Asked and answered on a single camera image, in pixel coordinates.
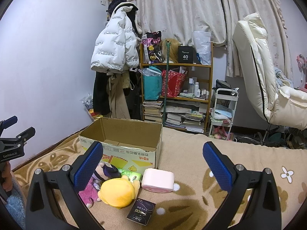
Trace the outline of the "person's left hand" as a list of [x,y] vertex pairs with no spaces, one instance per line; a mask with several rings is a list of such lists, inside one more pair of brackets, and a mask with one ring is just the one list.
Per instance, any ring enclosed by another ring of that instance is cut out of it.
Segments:
[[11,165],[9,161],[7,161],[6,164],[4,165],[4,169],[2,171],[2,178],[4,179],[2,185],[3,189],[6,192],[10,192],[12,190],[13,183],[12,183]]

